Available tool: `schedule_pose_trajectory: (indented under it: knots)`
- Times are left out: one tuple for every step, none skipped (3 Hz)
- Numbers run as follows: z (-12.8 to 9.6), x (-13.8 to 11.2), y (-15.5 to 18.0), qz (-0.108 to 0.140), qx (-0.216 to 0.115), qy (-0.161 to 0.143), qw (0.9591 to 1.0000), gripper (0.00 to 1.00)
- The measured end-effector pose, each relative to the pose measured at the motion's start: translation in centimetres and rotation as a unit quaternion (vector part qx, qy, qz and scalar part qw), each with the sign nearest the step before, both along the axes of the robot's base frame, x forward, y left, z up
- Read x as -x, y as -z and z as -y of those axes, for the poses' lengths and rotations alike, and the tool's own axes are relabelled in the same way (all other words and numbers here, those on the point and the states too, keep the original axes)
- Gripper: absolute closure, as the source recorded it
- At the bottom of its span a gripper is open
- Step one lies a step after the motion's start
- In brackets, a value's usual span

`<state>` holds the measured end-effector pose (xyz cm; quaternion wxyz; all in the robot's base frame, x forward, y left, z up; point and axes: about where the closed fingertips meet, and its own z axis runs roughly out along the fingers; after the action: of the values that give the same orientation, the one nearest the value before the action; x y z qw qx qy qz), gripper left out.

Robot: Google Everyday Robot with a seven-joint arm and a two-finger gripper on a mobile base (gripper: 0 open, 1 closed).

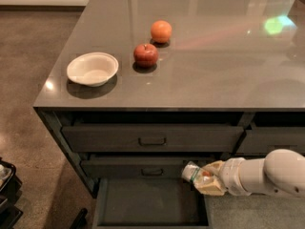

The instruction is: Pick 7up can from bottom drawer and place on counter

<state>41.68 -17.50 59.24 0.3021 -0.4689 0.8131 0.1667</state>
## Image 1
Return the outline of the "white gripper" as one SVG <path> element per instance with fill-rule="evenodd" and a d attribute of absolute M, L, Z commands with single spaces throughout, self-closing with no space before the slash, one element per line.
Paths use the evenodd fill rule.
<path fill-rule="evenodd" d="M 225 185 L 227 191 L 233 196 L 249 196 L 250 193 L 245 190 L 239 178 L 240 165 L 245 158 L 230 158 L 223 162 L 218 160 L 209 163 L 203 167 L 212 176 L 218 176 Z M 223 196 L 226 189 L 215 177 L 198 177 L 193 181 L 194 187 L 203 195 Z"/>

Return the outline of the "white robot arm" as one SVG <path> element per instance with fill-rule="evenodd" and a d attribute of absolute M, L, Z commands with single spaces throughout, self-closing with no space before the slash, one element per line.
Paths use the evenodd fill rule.
<path fill-rule="evenodd" d="M 230 158 L 199 169 L 194 187 L 203 195 L 305 197 L 305 157 L 278 149 L 264 158 Z"/>

